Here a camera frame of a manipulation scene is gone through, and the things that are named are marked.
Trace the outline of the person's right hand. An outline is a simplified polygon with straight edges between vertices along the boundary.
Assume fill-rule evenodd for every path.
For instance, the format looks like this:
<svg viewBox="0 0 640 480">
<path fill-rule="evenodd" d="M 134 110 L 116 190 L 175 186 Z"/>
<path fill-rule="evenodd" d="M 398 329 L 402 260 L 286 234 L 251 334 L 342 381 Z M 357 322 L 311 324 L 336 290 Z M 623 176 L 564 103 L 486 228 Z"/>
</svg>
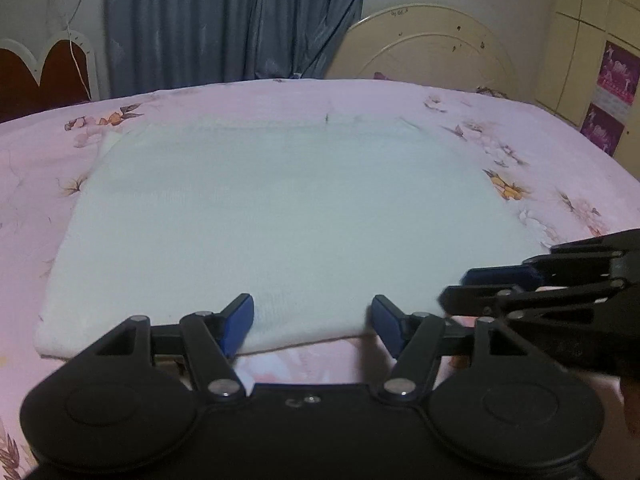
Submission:
<svg viewBox="0 0 640 480">
<path fill-rule="evenodd" d="M 622 378 L 620 393 L 624 400 L 624 416 L 628 432 L 638 439 L 640 436 L 640 384 L 631 379 Z"/>
</svg>

